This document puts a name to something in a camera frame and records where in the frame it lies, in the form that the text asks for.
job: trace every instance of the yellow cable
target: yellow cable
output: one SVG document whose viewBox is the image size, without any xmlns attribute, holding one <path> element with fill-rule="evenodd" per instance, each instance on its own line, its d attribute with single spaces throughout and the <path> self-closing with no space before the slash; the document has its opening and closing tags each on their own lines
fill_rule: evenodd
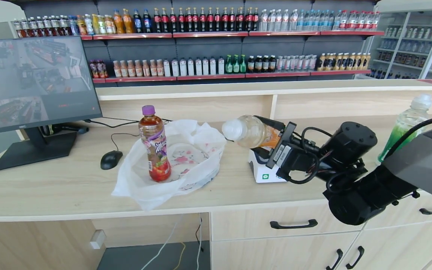
<svg viewBox="0 0 432 270">
<path fill-rule="evenodd" d="M 178 265 L 176 265 L 176 267 L 175 267 L 173 270 L 178 269 L 178 267 L 180 266 L 180 264 L 181 264 L 181 259 L 183 258 L 183 252 L 184 252 L 185 249 L 186 249 L 186 245 L 185 245 L 185 243 L 183 243 L 183 242 L 180 242 L 180 243 L 183 245 L 183 250 L 181 251 L 180 261 L 178 262 Z"/>
</svg>

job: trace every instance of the surveillance camera feed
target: surveillance camera feed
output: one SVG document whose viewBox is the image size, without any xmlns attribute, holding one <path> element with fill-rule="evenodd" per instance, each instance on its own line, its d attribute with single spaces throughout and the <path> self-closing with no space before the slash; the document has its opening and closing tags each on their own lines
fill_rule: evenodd
<svg viewBox="0 0 432 270">
<path fill-rule="evenodd" d="M 0 132 L 100 116 L 79 37 L 0 40 Z"/>
</svg>

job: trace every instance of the computer mouse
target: computer mouse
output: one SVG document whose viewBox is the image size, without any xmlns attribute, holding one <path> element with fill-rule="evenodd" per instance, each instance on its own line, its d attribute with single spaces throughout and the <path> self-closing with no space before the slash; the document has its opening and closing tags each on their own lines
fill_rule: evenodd
<svg viewBox="0 0 432 270">
<path fill-rule="evenodd" d="M 101 158 L 101 169 L 109 170 L 116 167 L 122 156 L 123 152 L 121 151 L 107 152 Z"/>
</svg>

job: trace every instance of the computer monitor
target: computer monitor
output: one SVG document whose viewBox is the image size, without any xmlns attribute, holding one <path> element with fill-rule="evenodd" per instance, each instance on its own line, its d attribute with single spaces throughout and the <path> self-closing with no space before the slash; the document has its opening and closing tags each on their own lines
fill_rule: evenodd
<svg viewBox="0 0 432 270">
<path fill-rule="evenodd" d="M 69 155 L 76 133 L 43 137 L 39 126 L 101 117 L 81 38 L 0 40 L 0 132 L 24 129 L 0 170 Z"/>
</svg>

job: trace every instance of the monitor stand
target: monitor stand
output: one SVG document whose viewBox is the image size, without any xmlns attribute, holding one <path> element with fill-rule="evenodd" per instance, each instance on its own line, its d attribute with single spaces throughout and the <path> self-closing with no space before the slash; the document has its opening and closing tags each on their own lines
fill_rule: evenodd
<svg viewBox="0 0 432 270">
<path fill-rule="evenodd" d="M 24 129 L 29 140 L 13 143 L 0 158 L 0 170 L 67 157 L 76 132 L 43 137 L 37 127 Z"/>
</svg>

